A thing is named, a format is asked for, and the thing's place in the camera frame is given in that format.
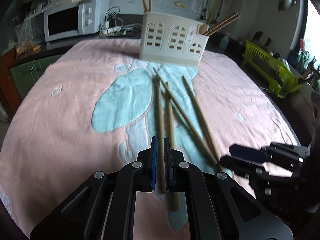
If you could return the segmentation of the pink towel with blue pattern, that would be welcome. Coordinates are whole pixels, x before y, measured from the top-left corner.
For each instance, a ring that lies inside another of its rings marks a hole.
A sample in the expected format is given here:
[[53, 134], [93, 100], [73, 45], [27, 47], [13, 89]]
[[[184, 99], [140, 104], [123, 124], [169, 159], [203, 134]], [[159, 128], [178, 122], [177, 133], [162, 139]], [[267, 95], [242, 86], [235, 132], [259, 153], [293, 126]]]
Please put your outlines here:
[[157, 130], [156, 76], [201, 132], [197, 98], [218, 155], [232, 144], [298, 145], [269, 98], [225, 55], [198, 67], [142, 61], [137, 40], [82, 41], [49, 66], [15, 113], [1, 149], [1, 200], [26, 235], [95, 171], [119, 171]]

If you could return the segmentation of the green dish rack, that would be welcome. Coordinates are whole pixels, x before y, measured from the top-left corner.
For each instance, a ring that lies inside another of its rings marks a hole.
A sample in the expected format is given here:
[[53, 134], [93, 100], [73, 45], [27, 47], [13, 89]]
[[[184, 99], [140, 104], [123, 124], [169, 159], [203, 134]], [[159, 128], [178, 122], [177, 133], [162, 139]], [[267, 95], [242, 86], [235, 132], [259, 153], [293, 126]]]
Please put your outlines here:
[[246, 40], [245, 53], [242, 56], [242, 66], [249, 64], [253, 67], [268, 82], [267, 90], [277, 97], [285, 98], [287, 94], [301, 89], [298, 78], [290, 68], [256, 44]]

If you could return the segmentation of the cream plastic utensil holder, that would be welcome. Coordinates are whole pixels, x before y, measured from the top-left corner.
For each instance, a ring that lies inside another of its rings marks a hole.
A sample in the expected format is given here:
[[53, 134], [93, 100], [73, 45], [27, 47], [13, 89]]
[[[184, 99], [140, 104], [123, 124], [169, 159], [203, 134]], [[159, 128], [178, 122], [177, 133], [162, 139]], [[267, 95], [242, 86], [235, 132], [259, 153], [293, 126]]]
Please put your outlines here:
[[139, 58], [144, 61], [197, 67], [208, 36], [201, 33], [204, 24], [188, 18], [145, 12]]

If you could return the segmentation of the soap dispenser bottle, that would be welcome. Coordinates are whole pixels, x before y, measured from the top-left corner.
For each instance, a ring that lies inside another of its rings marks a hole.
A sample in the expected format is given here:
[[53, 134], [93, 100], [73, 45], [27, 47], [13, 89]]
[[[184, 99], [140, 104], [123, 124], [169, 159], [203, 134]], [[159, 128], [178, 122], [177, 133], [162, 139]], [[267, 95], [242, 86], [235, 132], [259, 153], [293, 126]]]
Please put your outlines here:
[[220, 41], [220, 44], [219, 44], [219, 49], [218, 49], [218, 52], [220, 54], [223, 54], [225, 52], [225, 49], [227, 48], [228, 46], [228, 42], [229, 42], [229, 35], [225, 35], [221, 41]]

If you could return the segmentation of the white microwave oven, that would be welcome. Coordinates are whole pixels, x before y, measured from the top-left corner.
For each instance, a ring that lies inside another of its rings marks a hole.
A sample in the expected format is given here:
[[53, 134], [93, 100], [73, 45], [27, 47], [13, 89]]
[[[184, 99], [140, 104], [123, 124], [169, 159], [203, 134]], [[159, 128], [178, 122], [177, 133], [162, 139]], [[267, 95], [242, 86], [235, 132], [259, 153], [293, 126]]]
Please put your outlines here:
[[110, 0], [69, 0], [44, 12], [46, 42], [92, 35], [100, 31]]

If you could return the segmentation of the green lower cabinet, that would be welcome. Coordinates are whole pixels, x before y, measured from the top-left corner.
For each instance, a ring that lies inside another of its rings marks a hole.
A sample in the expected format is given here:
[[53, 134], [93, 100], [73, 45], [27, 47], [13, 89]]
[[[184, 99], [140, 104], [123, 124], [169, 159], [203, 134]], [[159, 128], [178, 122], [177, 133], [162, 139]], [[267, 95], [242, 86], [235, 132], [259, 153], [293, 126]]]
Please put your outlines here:
[[33, 85], [44, 74], [45, 70], [54, 64], [62, 55], [45, 57], [39, 60], [30, 61], [10, 69], [10, 74], [23, 100]]

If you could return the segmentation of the plastic bag of food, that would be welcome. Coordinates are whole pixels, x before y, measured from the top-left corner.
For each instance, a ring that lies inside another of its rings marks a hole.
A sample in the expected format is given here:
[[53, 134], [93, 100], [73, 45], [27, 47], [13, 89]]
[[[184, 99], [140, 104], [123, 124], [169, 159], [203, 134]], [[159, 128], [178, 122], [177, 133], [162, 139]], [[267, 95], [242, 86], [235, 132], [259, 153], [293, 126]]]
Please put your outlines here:
[[25, 19], [15, 28], [17, 36], [16, 53], [22, 55], [44, 42], [43, 16]]

